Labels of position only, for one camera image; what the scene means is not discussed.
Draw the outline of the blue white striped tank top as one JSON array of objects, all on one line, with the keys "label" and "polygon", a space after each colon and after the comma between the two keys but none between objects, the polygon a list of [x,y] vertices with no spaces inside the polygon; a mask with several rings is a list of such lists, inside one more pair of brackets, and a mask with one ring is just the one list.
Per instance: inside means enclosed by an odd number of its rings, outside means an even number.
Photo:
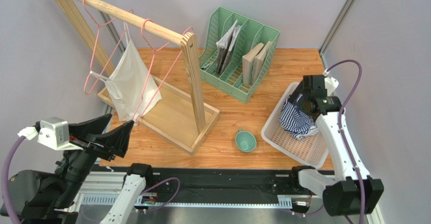
[{"label": "blue white striped tank top", "polygon": [[291,96],[293,95],[290,95],[282,104],[279,117],[280,126],[293,138],[300,141],[317,135],[320,130],[315,122],[297,106],[302,94],[299,94],[293,103],[288,101]]}]

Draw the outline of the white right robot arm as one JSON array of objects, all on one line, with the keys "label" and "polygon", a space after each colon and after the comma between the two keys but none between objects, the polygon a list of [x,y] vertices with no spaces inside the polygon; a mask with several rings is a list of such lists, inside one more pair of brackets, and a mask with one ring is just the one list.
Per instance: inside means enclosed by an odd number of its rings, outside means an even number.
[{"label": "white right robot arm", "polygon": [[[194,154],[197,147],[214,126],[220,111],[204,104],[205,125],[193,131],[195,125],[192,97],[176,87],[155,78],[160,88],[167,91],[170,101],[155,106],[138,119],[154,133]],[[380,179],[373,179],[357,157],[347,127],[343,124],[341,104],[327,91],[329,79],[324,75],[308,75],[297,84],[296,94],[301,94],[298,106],[312,116],[325,142],[334,164],[335,180],[324,177],[315,167],[298,172],[297,182],[322,197],[324,208],[331,216],[367,215],[375,209],[384,191]]]}]

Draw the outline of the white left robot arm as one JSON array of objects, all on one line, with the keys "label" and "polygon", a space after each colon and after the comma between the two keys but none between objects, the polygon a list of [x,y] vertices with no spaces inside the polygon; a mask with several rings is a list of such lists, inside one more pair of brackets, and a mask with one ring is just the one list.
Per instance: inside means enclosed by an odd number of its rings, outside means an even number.
[{"label": "white left robot arm", "polygon": [[[18,132],[9,151],[1,177],[3,205],[1,215],[13,223],[75,223],[77,212],[69,212],[82,184],[97,159],[124,157],[134,127],[132,120],[110,132],[105,128],[112,118],[108,113],[81,123],[68,123],[58,117],[41,120]],[[25,140],[37,141],[63,158],[53,173],[22,170],[9,174],[12,158]]]}]

